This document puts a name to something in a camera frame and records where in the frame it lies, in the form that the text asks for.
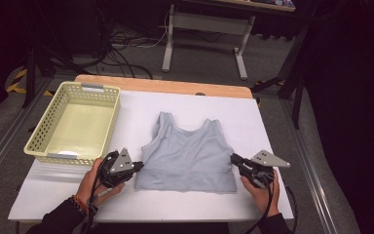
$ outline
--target basket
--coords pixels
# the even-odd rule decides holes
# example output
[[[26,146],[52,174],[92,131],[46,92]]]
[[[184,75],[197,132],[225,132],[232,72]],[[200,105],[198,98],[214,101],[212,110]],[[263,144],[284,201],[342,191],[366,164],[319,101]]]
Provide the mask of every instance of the basket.
[[[40,162],[91,165],[107,154],[120,93],[118,87],[63,82],[23,151]]]

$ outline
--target white table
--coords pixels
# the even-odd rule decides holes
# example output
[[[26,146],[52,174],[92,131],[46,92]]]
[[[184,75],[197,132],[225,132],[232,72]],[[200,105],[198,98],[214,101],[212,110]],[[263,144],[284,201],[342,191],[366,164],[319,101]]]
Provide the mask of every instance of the white table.
[[[199,128],[206,118],[220,120],[227,142],[243,157],[261,149],[272,152],[257,103],[252,98],[202,97],[177,94],[122,91],[121,109],[109,150],[127,147],[133,161],[141,160],[141,146],[152,139],[160,111],[171,112],[176,125],[185,130]],[[10,220],[36,221],[75,194],[84,166],[44,164],[35,160],[9,214]],[[102,204],[97,222],[243,221],[261,214],[233,168],[237,193],[136,191],[135,179]],[[280,179],[280,211],[293,218]]]

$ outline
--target bracelet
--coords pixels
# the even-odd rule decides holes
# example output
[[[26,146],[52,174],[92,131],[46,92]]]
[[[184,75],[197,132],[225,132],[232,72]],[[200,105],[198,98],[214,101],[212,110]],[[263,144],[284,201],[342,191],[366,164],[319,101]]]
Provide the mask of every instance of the bracelet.
[[[68,198],[68,201],[74,206],[74,208],[79,212],[83,217],[88,215],[88,207],[81,202],[81,200],[76,195],[72,195]]]

